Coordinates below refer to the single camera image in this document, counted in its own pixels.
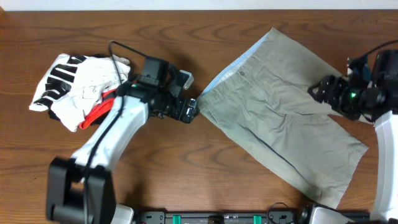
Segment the khaki shorts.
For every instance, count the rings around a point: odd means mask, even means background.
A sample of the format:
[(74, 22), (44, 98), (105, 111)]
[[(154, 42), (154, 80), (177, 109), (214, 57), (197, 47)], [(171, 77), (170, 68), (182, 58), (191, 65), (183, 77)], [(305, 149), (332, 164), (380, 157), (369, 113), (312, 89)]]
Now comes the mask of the khaki shorts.
[(336, 208), (367, 146), (333, 121), (308, 88), (340, 72), (271, 29), (198, 98), (215, 126), (308, 198)]

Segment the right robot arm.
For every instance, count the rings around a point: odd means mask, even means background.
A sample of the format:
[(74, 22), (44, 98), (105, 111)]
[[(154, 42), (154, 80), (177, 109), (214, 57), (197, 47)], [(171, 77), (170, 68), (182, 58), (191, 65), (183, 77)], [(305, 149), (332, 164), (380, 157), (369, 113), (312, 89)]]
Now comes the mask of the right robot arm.
[(327, 75), (308, 88), (319, 103), (350, 120), (374, 125), (379, 162), (372, 223), (397, 223), (397, 51), (380, 50), (373, 68), (368, 56), (348, 59), (348, 76)]

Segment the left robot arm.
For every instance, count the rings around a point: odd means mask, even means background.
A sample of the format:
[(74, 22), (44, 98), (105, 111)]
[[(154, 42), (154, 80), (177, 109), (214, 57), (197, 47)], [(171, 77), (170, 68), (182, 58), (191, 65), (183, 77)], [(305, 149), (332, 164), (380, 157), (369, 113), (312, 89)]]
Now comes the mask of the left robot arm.
[(183, 96), (194, 77), (171, 63), (146, 57), (142, 74), (118, 86), (113, 107), (71, 158), (49, 166), (45, 215), (59, 223), (126, 223), (134, 210), (118, 204), (112, 171), (133, 135), (153, 116), (191, 123), (197, 102)]

